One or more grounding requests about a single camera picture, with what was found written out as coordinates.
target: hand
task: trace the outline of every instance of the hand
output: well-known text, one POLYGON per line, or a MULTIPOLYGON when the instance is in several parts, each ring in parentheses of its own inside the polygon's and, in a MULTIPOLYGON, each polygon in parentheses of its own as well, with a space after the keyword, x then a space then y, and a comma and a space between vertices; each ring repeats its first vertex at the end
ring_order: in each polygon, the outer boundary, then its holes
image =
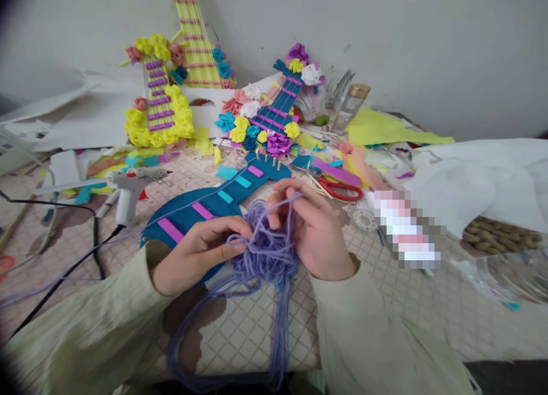
MULTIPOLYGON (((343 232, 333 209, 303 181, 284 179, 272 186, 275 193, 268 197, 267 208, 303 194, 293 201, 297 219, 293 226, 293 241, 304 266, 314 277, 325 281, 340 281, 356 273, 348 255, 343 232)), ((271 229, 278 229, 287 220, 288 205, 272 209, 267 218, 271 229)))
POLYGON ((249 224, 239 216, 194 224, 175 249, 150 271, 154 288, 162 295, 179 295, 215 265, 243 253, 245 244, 227 244, 227 238, 235 232, 247 239, 253 236, 249 224))

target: white wall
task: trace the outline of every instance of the white wall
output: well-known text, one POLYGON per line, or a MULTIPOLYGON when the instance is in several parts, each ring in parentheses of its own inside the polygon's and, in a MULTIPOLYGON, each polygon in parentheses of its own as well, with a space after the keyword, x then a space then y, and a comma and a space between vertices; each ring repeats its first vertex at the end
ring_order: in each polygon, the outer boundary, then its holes
MULTIPOLYGON (((548 130, 548 0, 200 5, 240 85, 270 75, 299 41, 328 77, 352 67, 355 81, 372 86, 368 105, 401 111, 439 134, 462 140, 548 130)), ((0 95, 18 100, 37 93, 21 77, 29 61, 114 71, 135 37, 178 28, 172 0, 23 0, 14 9, 18 19, 3 23, 0 41, 0 95)))

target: purple yarn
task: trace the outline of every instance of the purple yarn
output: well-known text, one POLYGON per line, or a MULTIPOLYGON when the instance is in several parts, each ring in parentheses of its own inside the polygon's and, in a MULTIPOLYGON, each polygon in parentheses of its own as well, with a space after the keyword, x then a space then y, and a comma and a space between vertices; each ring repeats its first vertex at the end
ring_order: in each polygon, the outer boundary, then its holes
POLYGON ((167 348, 167 366, 170 372, 188 389, 196 393, 206 393, 228 384, 266 384, 273 391, 280 389, 289 363, 289 275, 299 267, 299 257, 289 234, 293 221, 293 201, 295 196, 275 205, 277 208, 289 204, 287 222, 278 230, 270 229, 267 219, 267 204, 263 200, 254 201, 244 220, 253 228, 253 238, 247 240, 242 235, 228 237, 231 245, 246 243, 245 252, 231 260, 234 274, 231 274, 211 287, 209 292, 189 312, 170 339, 167 348), (228 299, 248 296, 257 292, 262 282, 278 285, 276 317, 272 328, 272 354, 268 373, 247 373, 239 375, 195 376, 180 367, 176 353, 184 339, 188 327, 200 307, 209 299, 228 299), (231 292, 243 286, 243 292, 231 292))

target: white foam flower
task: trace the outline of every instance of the white foam flower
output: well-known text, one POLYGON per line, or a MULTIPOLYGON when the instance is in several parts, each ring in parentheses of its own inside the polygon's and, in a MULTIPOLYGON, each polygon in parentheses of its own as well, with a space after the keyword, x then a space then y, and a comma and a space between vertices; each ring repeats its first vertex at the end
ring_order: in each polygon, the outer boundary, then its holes
POLYGON ((316 69, 314 64, 304 67, 301 73, 301 79, 308 86, 318 84, 318 82, 320 82, 320 77, 321 72, 316 69))
POLYGON ((245 104, 242 104, 240 109, 240 116, 244 116, 248 119, 254 118, 257 116, 257 113, 261 109, 261 104, 259 101, 249 101, 245 104))
POLYGON ((258 100, 261 98, 261 90, 257 86, 257 84, 249 84, 247 87, 244 87, 244 94, 249 98, 250 100, 258 100))

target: black cable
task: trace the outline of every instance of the black cable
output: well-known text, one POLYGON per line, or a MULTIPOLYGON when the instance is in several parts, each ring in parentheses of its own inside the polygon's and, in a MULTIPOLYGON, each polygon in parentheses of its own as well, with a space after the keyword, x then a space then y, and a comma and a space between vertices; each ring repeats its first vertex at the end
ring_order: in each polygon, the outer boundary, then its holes
MULTIPOLYGON (((112 238, 114 238, 116 235, 118 235, 120 233, 120 231, 125 228, 124 225, 118 225, 116 227, 116 229, 112 232, 112 234, 103 242, 103 244, 106 244, 107 242, 109 242, 112 238)), ((97 249, 99 249, 99 247, 101 245, 98 245, 97 247, 94 247, 94 249, 92 251, 90 251, 89 253, 85 254, 82 258, 80 258, 80 260, 78 260, 78 262, 76 262, 74 265, 72 265, 72 267, 70 267, 67 272, 65 272, 63 274, 63 278, 61 278, 60 280, 58 280, 55 285, 53 287, 51 287, 51 289, 49 290, 49 292, 46 294, 46 296, 44 298, 42 298, 42 300, 38 303, 38 305, 33 309, 33 311, 25 318, 25 320, 21 323, 21 325, 15 330, 15 332, 11 335, 11 338, 13 338, 15 336, 15 334, 17 334, 21 329, 23 329, 30 321, 32 321, 32 319, 34 318, 34 316, 38 313, 38 311, 40 309, 42 309, 42 307, 44 306, 44 304, 48 301, 48 299, 53 295, 53 293, 55 291, 57 291, 57 288, 59 288, 59 286, 63 283, 63 281, 65 280, 66 277, 68 277, 70 275, 70 273, 72 271, 74 271, 80 264, 82 264, 86 258, 88 258, 91 254, 93 254, 94 251, 96 251, 97 249)))
POLYGON ((0 190, 0 196, 4 198, 6 201, 12 204, 41 204, 41 205, 58 205, 61 207, 74 207, 74 208, 81 208, 86 209, 90 211, 93 214, 93 260, 97 264, 97 267, 99 268, 99 277, 104 280, 106 278, 106 273, 104 271, 103 264, 99 260, 99 253, 98 248, 95 248, 97 245, 99 245, 99 219, 95 215, 95 211, 90 207, 85 207, 83 205, 71 205, 71 204, 62 204, 62 203, 54 203, 51 201, 36 201, 36 200, 13 200, 10 199, 6 194, 0 190))

